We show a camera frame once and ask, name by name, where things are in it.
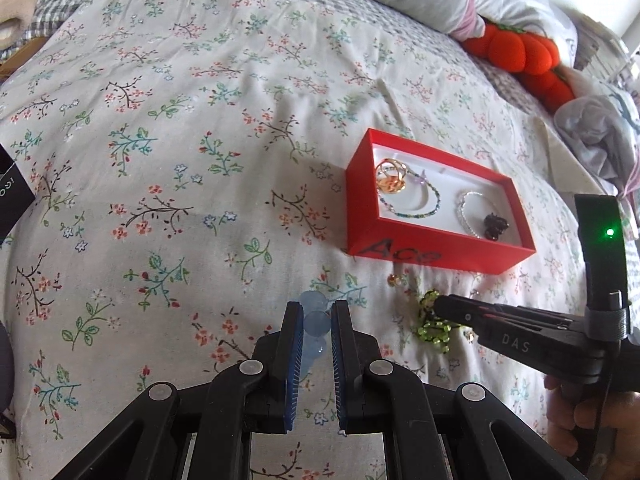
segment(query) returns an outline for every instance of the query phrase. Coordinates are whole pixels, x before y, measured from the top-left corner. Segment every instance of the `white floral cloth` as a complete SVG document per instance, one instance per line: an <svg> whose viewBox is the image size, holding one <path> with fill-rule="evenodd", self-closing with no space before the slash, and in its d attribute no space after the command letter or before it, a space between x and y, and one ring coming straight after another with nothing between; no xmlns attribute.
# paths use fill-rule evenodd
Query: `white floral cloth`
<svg viewBox="0 0 640 480"><path fill-rule="evenodd" d="M385 358L438 386L479 381L544 434L539 373L469 331L446 355L412 332L428 288L565 312L585 300L542 122L442 42L460 64L300 0L77 10L0 88L0 142L36 192L0 250L18 426L0 476L51 478L154 381L184 388L246 358L309 289L347 299ZM537 254L501 276L347 256L344 168L368 127L510 176ZM338 434L333 387L325 351L294 432L256 436L253 480L385 477L378 436Z"/></svg>

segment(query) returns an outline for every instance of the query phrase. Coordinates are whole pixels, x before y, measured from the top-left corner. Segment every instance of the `floral print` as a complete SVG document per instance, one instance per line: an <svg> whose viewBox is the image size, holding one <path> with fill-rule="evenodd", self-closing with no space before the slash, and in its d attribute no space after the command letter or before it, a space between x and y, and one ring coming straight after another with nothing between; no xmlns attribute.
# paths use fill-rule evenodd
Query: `floral print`
<svg viewBox="0 0 640 480"><path fill-rule="evenodd" d="M36 194L0 250L23 480L55 476L153 382L206 383L250 358L309 289L347 300L386 359L446 388L481 380L544 433L539 374L471 331L446 356L415 336L432 287L585 301L538 120L438 38L423 48L299 0L91 0L4 83L2 145ZM368 127L510 176L538 253L501 276L346 254L344 170ZM315 343L296 433L261 440L251 476L383 480L380 440L338 430L330 343Z"/></svg>

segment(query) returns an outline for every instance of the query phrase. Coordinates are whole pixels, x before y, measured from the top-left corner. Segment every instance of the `orange plush pumpkin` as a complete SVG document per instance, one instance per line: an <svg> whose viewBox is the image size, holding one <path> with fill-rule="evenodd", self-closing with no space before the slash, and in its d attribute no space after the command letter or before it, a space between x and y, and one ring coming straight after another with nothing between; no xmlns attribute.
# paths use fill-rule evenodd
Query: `orange plush pumpkin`
<svg viewBox="0 0 640 480"><path fill-rule="evenodd" d="M571 87L553 69L560 64L556 44L519 28L487 23L482 38L463 41L470 54L489 60L516 77L552 114L573 99Z"/></svg>

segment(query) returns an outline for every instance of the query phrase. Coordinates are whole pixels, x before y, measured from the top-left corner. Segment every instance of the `silver screw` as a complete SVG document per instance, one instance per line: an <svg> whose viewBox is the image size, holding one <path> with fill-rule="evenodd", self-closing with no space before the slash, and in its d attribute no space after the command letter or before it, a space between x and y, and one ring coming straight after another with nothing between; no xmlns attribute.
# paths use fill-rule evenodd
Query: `silver screw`
<svg viewBox="0 0 640 480"><path fill-rule="evenodd" d="M149 390L151 400L165 400L171 397L171 386L168 384L154 384Z"/></svg>
<svg viewBox="0 0 640 480"><path fill-rule="evenodd" d="M378 359L377 361L373 361L369 365L369 370L372 374L376 375L389 375L394 371L394 366L384 359Z"/></svg>
<svg viewBox="0 0 640 480"><path fill-rule="evenodd" d="M248 359L240 363L240 371L245 375L257 375L263 368L262 363L256 359Z"/></svg>
<svg viewBox="0 0 640 480"><path fill-rule="evenodd" d="M480 384L465 384L465 386L462 387L462 396L465 397L466 400L478 402L478 400L484 399L484 388L480 386Z"/></svg>

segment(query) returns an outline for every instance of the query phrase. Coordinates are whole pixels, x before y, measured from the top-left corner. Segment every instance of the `gray fabric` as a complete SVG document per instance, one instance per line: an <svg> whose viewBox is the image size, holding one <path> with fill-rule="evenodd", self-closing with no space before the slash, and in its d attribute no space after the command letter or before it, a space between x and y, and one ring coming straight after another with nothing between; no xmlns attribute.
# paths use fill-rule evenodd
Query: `gray fabric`
<svg viewBox="0 0 640 480"><path fill-rule="evenodd" d="M634 131L606 96L579 97L554 117L556 129L580 163L601 183L625 189L636 155Z"/></svg>

